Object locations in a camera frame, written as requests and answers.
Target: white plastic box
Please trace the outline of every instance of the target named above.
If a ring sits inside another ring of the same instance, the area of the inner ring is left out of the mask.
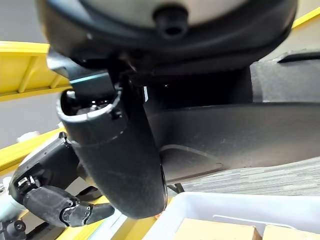
[[[184,218],[255,226],[261,236],[266,224],[320,234],[320,196],[183,192],[143,240],[173,239]]]

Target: gray fabric surface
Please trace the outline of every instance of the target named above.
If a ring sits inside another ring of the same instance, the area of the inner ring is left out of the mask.
[[[228,170],[182,186],[186,192],[320,196],[320,157],[274,167]],[[170,189],[168,194],[175,195]]]

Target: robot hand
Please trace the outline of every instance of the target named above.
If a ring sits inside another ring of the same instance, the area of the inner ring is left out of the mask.
[[[15,171],[6,195],[11,203],[7,212],[11,214],[3,214],[1,221],[17,218],[24,207],[45,222],[63,228],[111,216],[115,209],[109,203],[90,204],[65,191],[78,177],[78,165],[66,133],[60,132]]]

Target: black knob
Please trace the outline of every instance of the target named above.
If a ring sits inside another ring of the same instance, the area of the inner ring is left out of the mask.
[[[159,35],[167,40],[180,39],[188,32],[188,12],[182,6],[166,6],[153,14]]]

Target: cardboard box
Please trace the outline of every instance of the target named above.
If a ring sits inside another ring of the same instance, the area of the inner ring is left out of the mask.
[[[263,233],[263,240],[320,240],[320,234],[267,225]]]
[[[185,218],[174,240],[261,240],[254,226]]]

